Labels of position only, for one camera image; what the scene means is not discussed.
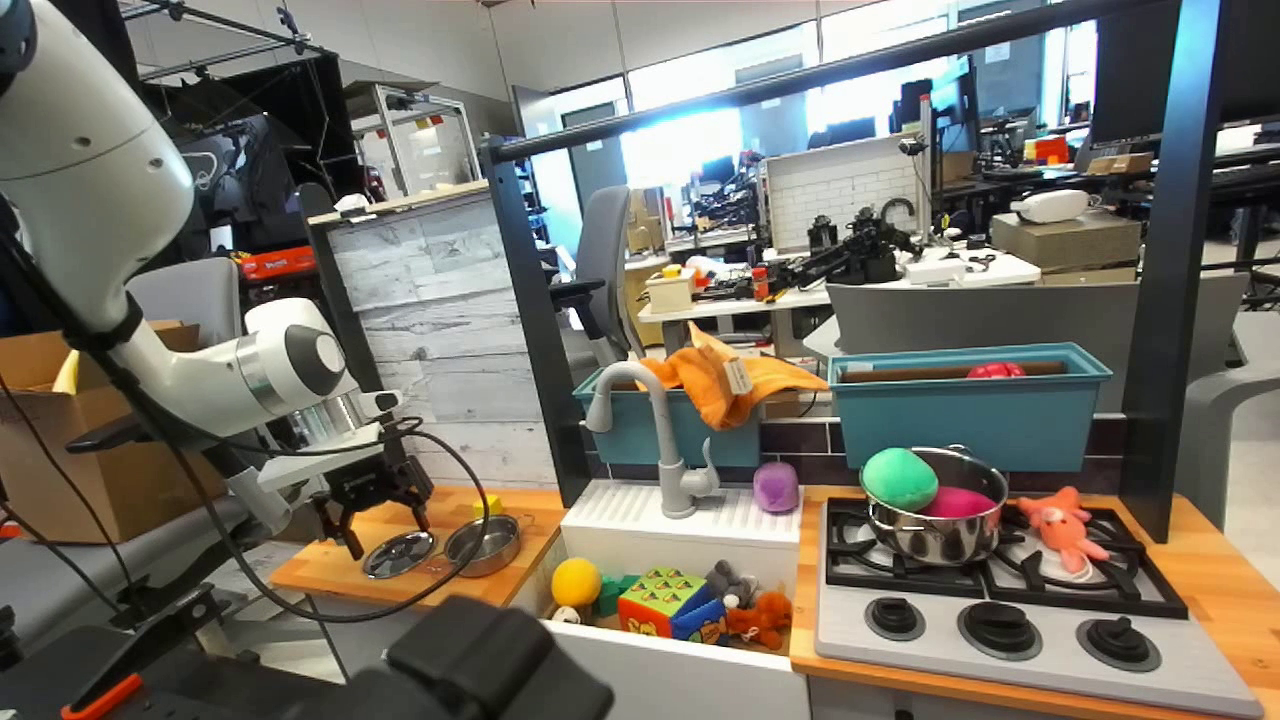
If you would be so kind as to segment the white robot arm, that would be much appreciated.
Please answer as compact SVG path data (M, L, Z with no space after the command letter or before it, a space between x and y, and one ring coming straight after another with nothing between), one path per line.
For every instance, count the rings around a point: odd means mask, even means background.
M54 312L177 451L200 450L227 492L271 532L301 504L360 557L353 518L403 504L430 527L430 480L403 456L387 408L316 450L316 465L271 462L247 431L358 395L344 349L303 296L255 306L244 331L171 353L145 321L130 282L182 237L191 174L130 79L54 0L0 10L0 197L25 227L4 244L19 290Z

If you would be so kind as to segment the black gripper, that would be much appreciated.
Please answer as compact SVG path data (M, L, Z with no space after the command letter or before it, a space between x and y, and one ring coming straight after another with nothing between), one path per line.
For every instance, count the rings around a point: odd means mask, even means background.
M363 462L329 467L307 492L307 504L329 518L332 537L347 549L353 559L363 559L363 541L353 527L353 513L377 504L403 504L417 532L431 537L430 495L419 488L419 467L403 451L374 451Z

